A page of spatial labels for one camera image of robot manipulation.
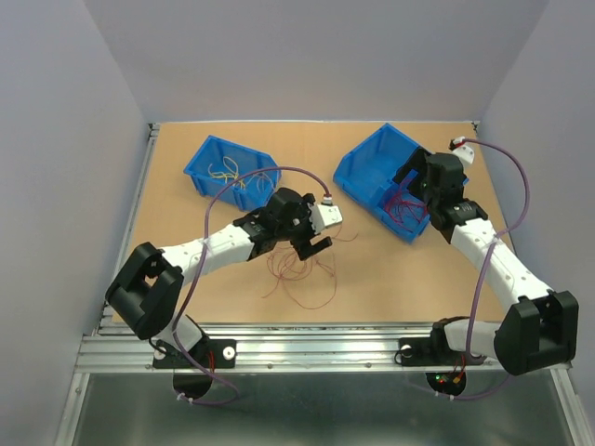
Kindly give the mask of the large divided blue bin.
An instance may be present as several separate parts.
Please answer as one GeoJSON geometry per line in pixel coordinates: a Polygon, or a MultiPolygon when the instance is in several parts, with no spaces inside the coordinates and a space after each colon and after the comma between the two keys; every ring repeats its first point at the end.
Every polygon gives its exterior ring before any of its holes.
{"type": "Polygon", "coordinates": [[[353,201],[388,230],[411,243],[427,227],[425,204],[403,186],[393,182],[396,171],[418,147],[393,125],[384,124],[343,156],[334,182],[353,201]]]}

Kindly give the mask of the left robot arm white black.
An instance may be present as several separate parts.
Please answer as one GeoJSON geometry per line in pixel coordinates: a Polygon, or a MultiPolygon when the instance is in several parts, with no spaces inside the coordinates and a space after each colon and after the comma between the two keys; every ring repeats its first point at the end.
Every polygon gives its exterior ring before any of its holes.
{"type": "Polygon", "coordinates": [[[206,357],[205,333],[188,316],[175,313],[184,286],[195,278],[244,263],[288,242],[301,260],[332,244],[325,230],[341,225],[331,197],[316,202],[312,194],[278,189],[262,207],[233,220],[204,238],[157,248],[138,245],[115,275],[107,303],[141,340],[159,340],[185,365],[206,357]]]}

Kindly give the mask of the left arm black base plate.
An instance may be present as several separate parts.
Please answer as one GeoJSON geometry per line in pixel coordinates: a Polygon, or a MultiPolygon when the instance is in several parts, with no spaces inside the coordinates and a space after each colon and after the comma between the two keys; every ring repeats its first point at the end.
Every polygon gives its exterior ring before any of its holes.
{"type": "MultiPolygon", "coordinates": [[[[149,344],[153,348],[153,368],[158,370],[193,368],[193,365],[175,346],[162,340],[150,340],[149,344]]],[[[211,371],[233,369],[236,361],[236,341],[205,336],[189,349],[189,354],[195,361],[211,371]]]]}

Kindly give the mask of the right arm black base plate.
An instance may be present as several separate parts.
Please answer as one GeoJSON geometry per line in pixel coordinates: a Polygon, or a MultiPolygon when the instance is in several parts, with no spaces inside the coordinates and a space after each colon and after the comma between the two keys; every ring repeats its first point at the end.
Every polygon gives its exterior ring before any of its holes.
{"type": "Polygon", "coordinates": [[[473,357],[463,351],[449,348],[444,340],[431,337],[405,337],[400,339],[394,361],[404,367],[480,365],[484,356],[473,357]]]}

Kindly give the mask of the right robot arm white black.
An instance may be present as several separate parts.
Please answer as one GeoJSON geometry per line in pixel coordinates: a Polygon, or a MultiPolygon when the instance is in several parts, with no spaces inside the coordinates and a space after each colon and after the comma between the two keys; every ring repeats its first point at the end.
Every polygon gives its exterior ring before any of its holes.
{"type": "Polygon", "coordinates": [[[448,365],[458,357],[477,364],[498,361],[511,375],[526,374],[575,357],[579,305],[568,291],[541,281],[503,242],[485,211],[465,198],[465,169],[473,161],[469,140],[448,152],[415,149],[394,182],[407,180],[408,191],[428,210],[431,225],[479,271],[506,315],[501,322],[467,317],[442,319],[430,335],[410,339],[400,351],[404,366],[448,365]]]}

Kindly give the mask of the aluminium frame rails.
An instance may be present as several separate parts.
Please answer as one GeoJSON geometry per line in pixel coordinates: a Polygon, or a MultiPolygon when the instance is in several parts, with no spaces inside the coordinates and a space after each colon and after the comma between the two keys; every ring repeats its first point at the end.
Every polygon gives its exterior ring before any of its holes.
{"type": "Polygon", "coordinates": [[[394,361],[400,340],[469,312],[476,268],[433,229],[405,243],[341,189],[334,245],[305,278],[264,258],[203,277],[189,312],[237,342],[212,407],[180,401],[173,374],[111,311],[81,343],[60,445],[571,445],[563,368],[507,378],[468,368],[465,398],[429,392],[394,361]]]}

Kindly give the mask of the small blue bin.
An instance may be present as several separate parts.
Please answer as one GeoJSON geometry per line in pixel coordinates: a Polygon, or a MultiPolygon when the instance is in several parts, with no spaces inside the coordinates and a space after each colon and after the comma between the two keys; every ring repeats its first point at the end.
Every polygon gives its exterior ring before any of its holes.
{"type": "Polygon", "coordinates": [[[262,151],[215,136],[208,136],[185,166],[187,175],[201,196],[213,197],[225,185],[244,177],[219,199],[242,212],[264,206],[275,192],[282,173],[267,171],[248,175],[264,167],[274,167],[273,158],[262,151]]]}

